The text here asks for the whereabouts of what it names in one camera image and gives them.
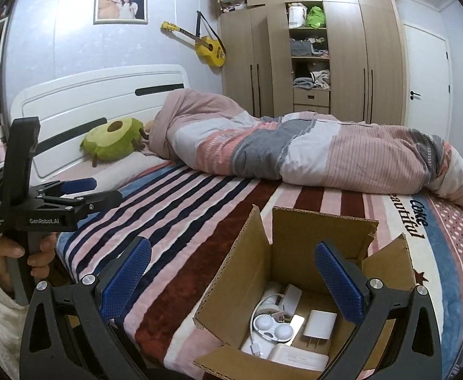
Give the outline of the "person's left hand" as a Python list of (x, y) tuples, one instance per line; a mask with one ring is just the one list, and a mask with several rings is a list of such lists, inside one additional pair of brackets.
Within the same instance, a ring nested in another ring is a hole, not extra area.
[[(30, 275), (36, 279), (46, 279), (49, 275), (49, 265), (55, 257), (55, 246), (57, 235), (49, 234), (39, 243), (39, 252), (30, 255), (27, 258), (27, 264), (30, 266)], [(0, 287), (6, 293), (11, 293), (12, 278), (7, 269), (7, 259), (22, 258), (24, 256), (24, 248), (15, 241), (0, 235)]]

